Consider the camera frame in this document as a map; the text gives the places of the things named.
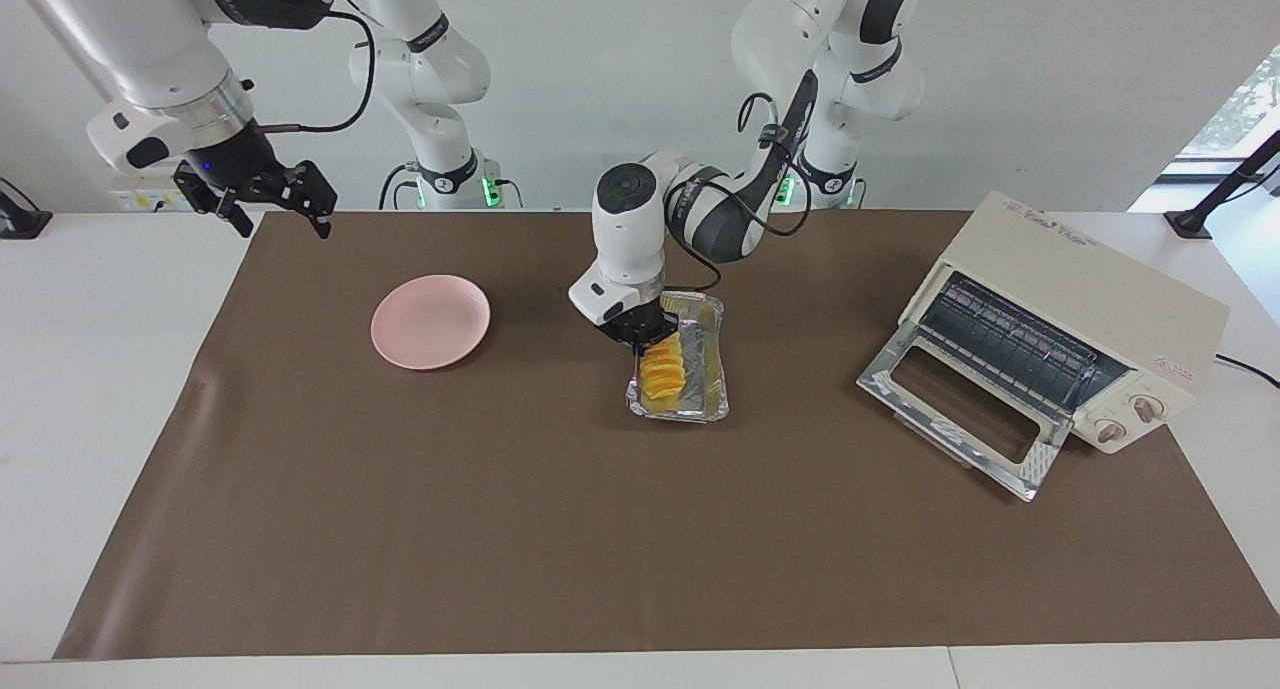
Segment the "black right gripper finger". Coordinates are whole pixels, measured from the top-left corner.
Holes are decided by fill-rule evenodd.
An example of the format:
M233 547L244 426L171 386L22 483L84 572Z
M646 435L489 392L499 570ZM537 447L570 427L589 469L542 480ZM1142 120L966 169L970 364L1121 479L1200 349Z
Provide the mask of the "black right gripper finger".
M253 222L238 204L234 191L215 193L189 164L179 164L173 181L196 214L214 215L233 227L241 237L251 237Z
M285 209L303 216L321 241L332 234L335 205L337 192L315 161L300 161L285 170Z

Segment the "golden ridged bread loaf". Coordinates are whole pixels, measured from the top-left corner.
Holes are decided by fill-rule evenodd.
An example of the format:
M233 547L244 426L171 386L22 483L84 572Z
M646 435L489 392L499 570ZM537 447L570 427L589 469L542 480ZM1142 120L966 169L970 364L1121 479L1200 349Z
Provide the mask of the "golden ridged bread loaf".
M686 387L684 344L678 333L648 347L640 357L637 385L650 402L675 402Z

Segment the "aluminium foil baking tray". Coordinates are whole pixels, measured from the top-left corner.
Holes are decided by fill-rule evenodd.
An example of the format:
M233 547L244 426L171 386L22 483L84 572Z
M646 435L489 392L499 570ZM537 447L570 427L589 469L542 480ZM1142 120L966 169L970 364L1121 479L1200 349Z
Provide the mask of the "aluminium foil baking tray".
M684 344L686 387L675 402L648 401L637 385L639 359L626 393L630 411L640 417L676 423L719 421L730 411L719 352L723 302L705 293L667 291L660 305L678 315L677 333Z

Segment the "silver framed glass oven door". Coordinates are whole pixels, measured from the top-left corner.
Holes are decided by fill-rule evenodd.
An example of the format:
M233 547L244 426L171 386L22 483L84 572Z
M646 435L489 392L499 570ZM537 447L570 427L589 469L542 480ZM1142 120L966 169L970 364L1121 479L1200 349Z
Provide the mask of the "silver framed glass oven door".
M1032 420L1038 433L1025 457L1015 461L1001 455L970 428L893 379L893 371L913 350L938 360L950 373ZM1069 411L1016 382L995 362L911 321L902 323L890 337L858 378L858 384L891 407L901 423L936 448L959 464L979 470L1027 503L1038 496L1074 428Z

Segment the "cream white toaster oven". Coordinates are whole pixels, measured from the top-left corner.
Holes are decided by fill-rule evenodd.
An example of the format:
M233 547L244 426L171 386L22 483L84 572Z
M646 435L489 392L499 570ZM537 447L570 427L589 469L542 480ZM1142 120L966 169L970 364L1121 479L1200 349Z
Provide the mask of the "cream white toaster oven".
M1094 423L1112 419L1126 435L1115 455L1193 406L1225 333L1229 307L1065 222L987 193L937 257L901 314L923 312L952 273L980 283L1130 371L1071 412L1074 433L1094 444ZM1143 424L1133 396L1166 407L1162 423Z

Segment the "white power strip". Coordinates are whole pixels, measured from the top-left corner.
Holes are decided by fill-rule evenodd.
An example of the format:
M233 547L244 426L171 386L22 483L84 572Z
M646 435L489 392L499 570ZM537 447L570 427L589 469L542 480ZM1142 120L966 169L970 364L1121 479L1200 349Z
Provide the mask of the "white power strip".
M119 174L108 183L115 207L125 213L189 213L191 206L172 178L173 168L160 166L141 175Z

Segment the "pink round plate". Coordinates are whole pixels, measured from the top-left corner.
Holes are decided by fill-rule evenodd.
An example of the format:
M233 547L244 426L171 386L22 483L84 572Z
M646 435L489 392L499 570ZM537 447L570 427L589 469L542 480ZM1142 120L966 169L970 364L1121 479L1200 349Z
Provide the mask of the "pink round plate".
M434 371L467 359L492 325L492 305L470 279L433 274L390 291L370 321L374 350L387 362Z

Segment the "brown table mat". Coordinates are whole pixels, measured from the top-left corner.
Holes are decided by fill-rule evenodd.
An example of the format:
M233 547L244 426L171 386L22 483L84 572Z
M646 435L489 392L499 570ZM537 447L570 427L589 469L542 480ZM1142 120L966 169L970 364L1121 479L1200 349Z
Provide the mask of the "brown table mat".
M631 415L570 305L584 215L266 215L54 654L1280 638L1170 432L1073 442L1024 503L858 387L963 223L822 214L732 266L730 414L696 426ZM492 325L397 368L372 312L433 274Z

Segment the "black clamp stand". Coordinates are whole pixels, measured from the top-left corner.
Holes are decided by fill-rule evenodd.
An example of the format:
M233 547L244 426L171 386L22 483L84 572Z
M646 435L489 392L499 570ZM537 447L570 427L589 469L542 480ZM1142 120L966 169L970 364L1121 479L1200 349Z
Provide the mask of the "black clamp stand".
M1169 211L1164 220L1178 237L1187 241L1211 241L1207 228L1211 214L1220 206L1239 200L1257 186L1280 177L1280 128L1277 128L1260 147L1240 161L1240 164L1194 207L1183 211Z

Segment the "window with green view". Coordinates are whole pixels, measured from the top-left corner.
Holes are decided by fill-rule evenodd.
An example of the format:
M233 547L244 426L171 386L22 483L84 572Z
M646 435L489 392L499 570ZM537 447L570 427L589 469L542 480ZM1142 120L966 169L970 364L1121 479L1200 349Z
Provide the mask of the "window with green view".
M1280 45L1206 120L1174 161L1245 159L1280 128Z

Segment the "black desk bracket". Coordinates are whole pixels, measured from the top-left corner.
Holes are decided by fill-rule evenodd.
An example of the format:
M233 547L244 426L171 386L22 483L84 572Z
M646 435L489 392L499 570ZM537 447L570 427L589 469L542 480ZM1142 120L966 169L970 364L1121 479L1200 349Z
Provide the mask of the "black desk bracket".
M20 187L0 175L0 239L35 239L52 220Z

